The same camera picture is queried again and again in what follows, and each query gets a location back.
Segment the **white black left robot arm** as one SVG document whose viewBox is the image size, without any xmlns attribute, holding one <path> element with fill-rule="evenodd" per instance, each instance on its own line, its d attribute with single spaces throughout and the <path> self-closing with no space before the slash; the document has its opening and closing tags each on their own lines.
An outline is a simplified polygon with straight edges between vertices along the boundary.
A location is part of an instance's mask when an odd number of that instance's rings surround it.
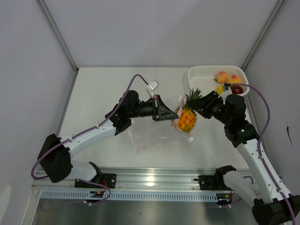
<svg viewBox="0 0 300 225">
<path fill-rule="evenodd" d="M 39 164 L 53 183 L 68 178 L 84 180 L 90 187 L 98 187 L 102 181 L 99 167 L 93 162 L 75 161 L 74 157 L 100 140 L 122 133 L 132 125 L 131 119 L 138 117 L 151 117 L 154 121 L 178 119 L 178 115 L 163 103 L 159 95 L 140 101 L 138 93 L 130 90 L 95 126 L 65 137 L 49 135 L 37 158 Z"/>
</svg>

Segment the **orange toy pineapple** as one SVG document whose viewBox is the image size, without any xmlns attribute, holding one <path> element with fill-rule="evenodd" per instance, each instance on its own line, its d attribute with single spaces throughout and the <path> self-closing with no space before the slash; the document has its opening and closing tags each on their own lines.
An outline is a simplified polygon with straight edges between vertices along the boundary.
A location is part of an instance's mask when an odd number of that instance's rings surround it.
<svg viewBox="0 0 300 225">
<path fill-rule="evenodd" d="M 179 128 L 186 133 L 190 133 L 193 130 L 196 125 L 197 115 L 189 103 L 192 100 L 200 99 L 202 96 L 202 91 L 199 88 L 195 90 L 192 88 L 189 94 L 184 94 L 185 102 L 183 106 L 179 108 L 182 111 L 180 113 L 179 120 L 175 122 L 176 128 Z"/>
</svg>

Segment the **clear pink-dotted zip bag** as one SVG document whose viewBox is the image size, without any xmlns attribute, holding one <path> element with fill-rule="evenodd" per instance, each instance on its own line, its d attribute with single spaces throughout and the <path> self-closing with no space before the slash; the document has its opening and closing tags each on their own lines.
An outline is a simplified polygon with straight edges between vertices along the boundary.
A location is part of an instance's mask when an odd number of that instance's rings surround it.
<svg viewBox="0 0 300 225">
<path fill-rule="evenodd" d="M 135 151 L 150 153 L 191 144 L 194 141 L 192 133 L 179 129 L 176 122 L 178 120 L 155 122 L 151 117 L 132 119 L 127 131 Z"/>
</svg>

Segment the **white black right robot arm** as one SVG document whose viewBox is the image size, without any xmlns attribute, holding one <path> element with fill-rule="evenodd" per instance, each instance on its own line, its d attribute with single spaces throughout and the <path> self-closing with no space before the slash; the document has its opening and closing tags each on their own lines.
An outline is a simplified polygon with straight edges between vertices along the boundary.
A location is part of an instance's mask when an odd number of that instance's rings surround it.
<svg viewBox="0 0 300 225">
<path fill-rule="evenodd" d="M 296 224 L 300 197 L 285 186 L 262 151 L 261 136 L 246 120 L 244 97 L 235 94 L 220 97 L 212 91 L 192 100 L 189 105 L 204 118 L 214 117 L 224 124 L 227 139 L 242 155 L 256 181 L 252 185 L 232 166 L 223 166 L 224 172 L 214 177 L 215 186 L 233 189 L 250 206 L 259 225 L 280 225 L 289 221 Z"/>
</svg>

